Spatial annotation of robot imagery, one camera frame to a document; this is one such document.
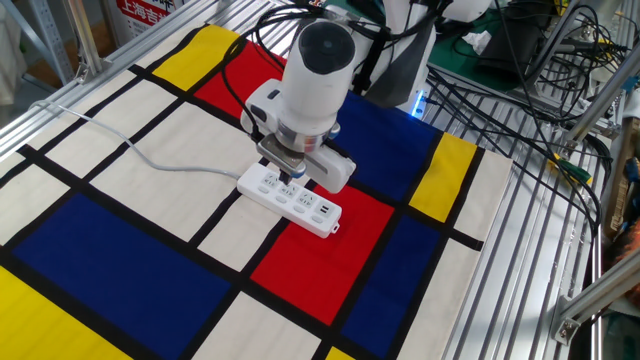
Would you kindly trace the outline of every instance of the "white power strip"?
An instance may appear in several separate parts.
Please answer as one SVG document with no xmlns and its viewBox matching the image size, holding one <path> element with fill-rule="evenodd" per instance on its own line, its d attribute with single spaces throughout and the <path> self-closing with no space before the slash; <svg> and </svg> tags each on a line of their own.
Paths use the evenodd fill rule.
<svg viewBox="0 0 640 360">
<path fill-rule="evenodd" d="M 260 164 L 251 165 L 240 177 L 238 191 L 323 239 L 340 227 L 340 206 L 295 183 L 285 185 Z"/>
</svg>

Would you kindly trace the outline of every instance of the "red sign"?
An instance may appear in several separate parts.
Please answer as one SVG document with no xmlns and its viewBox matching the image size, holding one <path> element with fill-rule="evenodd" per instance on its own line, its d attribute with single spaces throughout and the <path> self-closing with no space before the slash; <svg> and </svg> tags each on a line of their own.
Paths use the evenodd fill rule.
<svg viewBox="0 0 640 360">
<path fill-rule="evenodd" d="M 147 25 L 155 25 L 169 13 L 143 0 L 116 0 L 118 8 L 125 16 L 138 20 Z"/>
</svg>

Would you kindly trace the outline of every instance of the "blue square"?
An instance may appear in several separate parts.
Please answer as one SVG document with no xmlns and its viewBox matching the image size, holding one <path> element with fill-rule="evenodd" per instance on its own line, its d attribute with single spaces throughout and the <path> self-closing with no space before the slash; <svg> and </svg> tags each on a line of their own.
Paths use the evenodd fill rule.
<svg viewBox="0 0 640 360">
<path fill-rule="evenodd" d="M 336 144 L 358 166 L 353 178 L 401 201 L 441 132 L 398 109 L 382 109 L 349 93 L 338 112 Z"/>
</svg>

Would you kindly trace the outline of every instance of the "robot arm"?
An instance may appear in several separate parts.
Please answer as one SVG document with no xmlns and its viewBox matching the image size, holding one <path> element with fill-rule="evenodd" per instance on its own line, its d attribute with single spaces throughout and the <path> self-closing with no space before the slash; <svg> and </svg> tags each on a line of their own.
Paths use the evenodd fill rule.
<svg viewBox="0 0 640 360">
<path fill-rule="evenodd" d="M 456 0 L 444 14 L 471 21 L 490 1 Z M 252 134 L 257 129 L 264 136 L 257 150 L 280 168 L 281 180 L 288 183 L 306 174 L 332 193 L 342 190 L 356 164 L 325 142 L 340 132 L 336 117 L 350 89 L 379 106 L 410 111 L 424 90 L 426 63 L 435 42 L 433 21 L 426 22 L 433 14 L 423 3 L 384 1 L 385 31 L 391 41 L 373 40 L 346 21 L 328 19 L 299 32 L 282 81 L 272 79 L 260 86 L 246 102 L 251 114 L 243 112 L 241 118 L 245 131 Z M 340 11 L 336 10 L 338 16 L 348 16 Z M 410 36 L 399 35 L 419 23 L 426 26 Z M 377 25 L 364 28 L 371 33 L 380 30 Z"/>
</svg>

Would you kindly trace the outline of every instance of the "blue light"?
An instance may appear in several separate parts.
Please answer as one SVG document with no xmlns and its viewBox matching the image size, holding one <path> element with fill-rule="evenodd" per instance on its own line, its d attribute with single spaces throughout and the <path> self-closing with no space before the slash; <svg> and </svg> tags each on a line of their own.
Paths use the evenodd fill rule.
<svg viewBox="0 0 640 360">
<path fill-rule="evenodd" d="M 418 107 L 420 106 L 420 101 L 422 101 L 423 96 L 424 96 L 424 90 L 420 90 L 420 93 L 418 94 L 418 98 L 416 99 L 416 103 L 413 104 L 413 110 L 411 110 L 411 116 L 417 117 L 416 115 L 418 114 Z"/>
</svg>

